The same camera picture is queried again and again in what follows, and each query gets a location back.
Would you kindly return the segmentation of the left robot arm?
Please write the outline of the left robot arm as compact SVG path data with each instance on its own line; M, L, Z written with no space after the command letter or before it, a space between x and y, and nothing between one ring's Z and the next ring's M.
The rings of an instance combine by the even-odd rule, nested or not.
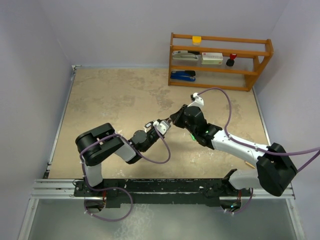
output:
M130 139L121 136L110 123L105 123L80 134L75 139L80 154L85 190L91 196L98 196L103 191L102 162L115 154L127 164L134 164L146 159L146 152L158 140L164 140L171 128L166 119L148 122L144 130L137 130Z

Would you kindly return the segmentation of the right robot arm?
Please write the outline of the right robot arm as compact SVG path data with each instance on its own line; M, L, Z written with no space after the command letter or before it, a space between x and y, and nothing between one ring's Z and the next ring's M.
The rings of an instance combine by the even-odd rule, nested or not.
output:
M170 119L174 126L188 130L201 146L228 153L255 167L228 173L222 183L222 190L228 196L242 189L258 188L280 197L298 173L280 144L257 144L231 135L223 128L208 123L198 106L184 105L171 114Z

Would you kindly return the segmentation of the black key tag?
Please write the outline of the black key tag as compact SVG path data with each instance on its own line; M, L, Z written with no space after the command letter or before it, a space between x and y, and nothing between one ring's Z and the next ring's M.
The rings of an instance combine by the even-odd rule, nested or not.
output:
M144 125L145 128L150 128L153 125L153 122L148 122Z

